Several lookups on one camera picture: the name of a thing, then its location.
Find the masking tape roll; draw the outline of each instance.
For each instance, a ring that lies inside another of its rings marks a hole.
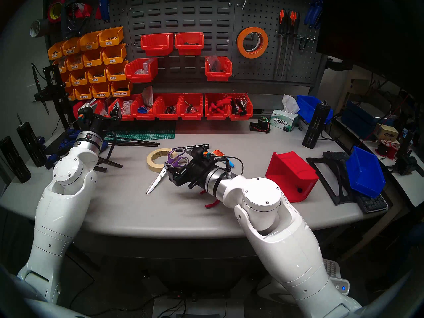
[[[156,158],[159,158],[159,157],[168,156],[168,154],[171,151],[172,151],[172,149],[170,149],[170,148],[160,148],[160,149],[156,149],[156,150],[152,151],[146,158],[146,162],[147,162],[147,165],[149,165],[149,169],[151,169],[154,172],[159,173],[163,169],[165,164],[156,164],[154,162],[154,160]],[[178,153],[174,152],[171,155],[171,158],[173,158],[176,155],[178,155]]]
[[[259,36],[259,43],[254,50],[247,51],[243,46],[243,41],[247,35],[252,33]],[[254,59],[254,58],[260,57],[266,51],[267,47],[268,47],[268,36],[266,35],[266,32],[262,28],[248,27],[246,29],[243,29],[237,37],[237,48],[239,52],[241,53],[241,55],[246,58]]]

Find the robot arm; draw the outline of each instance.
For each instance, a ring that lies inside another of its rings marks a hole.
[[[319,244],[278,185],[246,179],[213,165],[204,148],[189,152],[182,168],[167,166],[177,186],[191,181],[234,209],[235,216],[269,274],[293,296],[305,317],[343,317],[361,305],[341,294],[325,270]]]

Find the orange storage bin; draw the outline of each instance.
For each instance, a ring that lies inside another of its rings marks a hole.
[[[74,87],[72,85],[65,87],[65,91],[68,93],[69,101],[74,101],[76,99],[74,95]]]
[[[50,49],[47,51],[50,60],[61,58],[63,56],[62,44],[64,43],[65,41],[57,42],[50,47]]]
[[[71,55],[66,59],[66,69],[78,70],[84,68],[82,54]]]
[[[69,72],[69,71],[60,74],[62,82],[65,83],[65,87],[71,86],[71,80],[69,79],[70,74],[71,74],[71,72]]]
[[[88,82],[91,84],[106,82],[105,72],[105,65],[95,66],[87,69]]]
[[[92,95],[90,92],[90,86],[81,85],[74,87],[74,95],[78,100],[91,99]]]
[[[123,27],[115,27],[102,31],[99,35],[100,46],[106,48],[121,43],[124,38],[122,29]]]
[[[88,83],[88,75],[85,70],[74,70],[71,72],[69,79],[73,86],[86,85]]]
[[[73,37],[62,45],[62,52],[64,55],[71,55],[80,52],[79,37]]]
[[[90,50],[84,52],[82,56],[82,60],[84,62],[85,67],[99,66],[102,64],[102,50]]]
[[[107,98],[110,96],[110,83],[96,83],[91,86],[91,94],[94,98]]]
[[[102,30],[85,34],[80,38],[81,51],[95,50],[99,47],[99,35]]]
[[[129,97],[133,84],[130,80],[116,80],[111,83],[110,90],[114,97]]]
[[[59,59],[57,59],[57,60],[55,60],[53,63],[52,63],[52,66],[53,65],[58,65],[58,67],[59,67],[59,72],[60,73],[65,73],[66,71],[67,71],[67,68],[66,68],[66,57],[63,57],[63,58],[59,58]]]
[[[120,64],[127,56],[125,43],[116,45],[114,47],[106,48],[102,51],[103,63],[105,65]]]
[[[113,80],[126,80],[125,75],[125,65],[128,63],[128,60],[121,62],[120,64],[108,65],[106,67],[106,77],[109,81]]]

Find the wall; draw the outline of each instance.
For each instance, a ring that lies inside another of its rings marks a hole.
[[[0,80],[2,84],[0,118],[0,139],[10,135],[22,159],[26,162],[29,155],[19,138],[16,128],[19,125],[16,113],[23,122],[28,121],[36,136],[49,139],[59,119],[53,102],[47,102],[50,116],[42,103],[33,103],[37,92],[31,69],[33,62],[42,73],[42,68],[49,65],[44,37],[31,38],[31,23],[42,18],[43,0],[27,0],[15,15],[10,18],[0,35]],[[46,85],[41,78],[42,88]],[[13,178],[6,167],[4,169]]]

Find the tissue box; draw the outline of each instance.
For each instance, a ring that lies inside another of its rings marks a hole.
[[[277,128],[291,131],[296,126],[299,114],[291,114],[282,110],[274,110],[271,115],[271,125]]]

